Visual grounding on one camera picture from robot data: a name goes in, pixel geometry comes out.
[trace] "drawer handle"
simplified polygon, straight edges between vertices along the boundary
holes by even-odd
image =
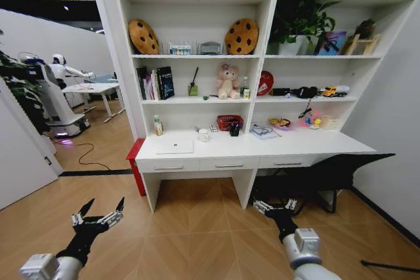
[[[183,165],[180,167],[154,167],[154,170],[182,170],[184,168]]]
[[[297,163],[278,163],[278,162],[274,162],[274,165],[282,165],[282,166],[286,166],[286,165],[302,165],[302,162],[297,162]]]
[[[222,169],[224,167],[243,167],[243,164],[233,164],[233,165],[216,165],[217,168]]]

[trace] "mug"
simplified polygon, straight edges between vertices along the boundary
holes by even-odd
[[[209,141],[209,130],[206,128],[202,128],[198,131],[198,140],[201,142],[207,142]]]

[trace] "red basket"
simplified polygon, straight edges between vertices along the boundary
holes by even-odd
[[[217,125],[220,131],[229,131],[230,124],[237,123],[243,125],[243,119],[239,115],[219,115],[217,116]]]

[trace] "door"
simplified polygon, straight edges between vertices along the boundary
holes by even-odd
[[[0,209],[55,181],[56,172],[0,92]]]

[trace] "desk drawer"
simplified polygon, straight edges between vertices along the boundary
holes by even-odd
[[[271,169],[280,167],[309,167],[314,159],[314,157],[308,155],[262,157],[260,158],[259,168]]]
[[[168,159],[143,161],[139,163],[140,172],[188,172],[200,169],[200,160]]]
[[[257,157],[239,159],[207,159],[200,161],[200,170],[240,170],[256,169]]]

